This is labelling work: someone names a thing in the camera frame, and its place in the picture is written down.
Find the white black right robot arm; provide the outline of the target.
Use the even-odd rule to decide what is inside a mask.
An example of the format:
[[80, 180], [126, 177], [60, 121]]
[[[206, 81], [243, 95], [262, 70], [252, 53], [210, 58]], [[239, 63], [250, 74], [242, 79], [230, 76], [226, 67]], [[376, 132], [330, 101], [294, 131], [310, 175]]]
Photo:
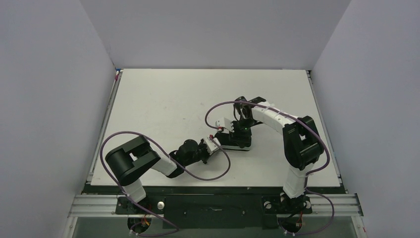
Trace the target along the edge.
[[235, 132], [245, 131], [259, 123], [282, 135], [289, 169], [282, 186], [280, 206], [285, 211], [309, 208], [304, 199], [308, 173], [324, 152], [314, 120], [309, 116], [286, 115], [261, 97], [249, 101], [245, 97], [235, 99], [234, 111], [240, 116]]

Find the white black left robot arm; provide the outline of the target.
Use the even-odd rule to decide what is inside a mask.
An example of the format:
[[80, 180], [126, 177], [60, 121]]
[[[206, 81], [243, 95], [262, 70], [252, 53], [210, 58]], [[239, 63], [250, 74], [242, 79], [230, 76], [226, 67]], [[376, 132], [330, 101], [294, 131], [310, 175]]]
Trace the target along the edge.
[[109, 151], [105, 161], [124, 192], [136, 203], [146, 198], [140, 177], [152, 169], [172, 179], [185, 172], [187, 166], [203, 162], [219, 147], [209, 137], [189, 139], [168, 156], [154, 150], [144, 136], [138, 136]]

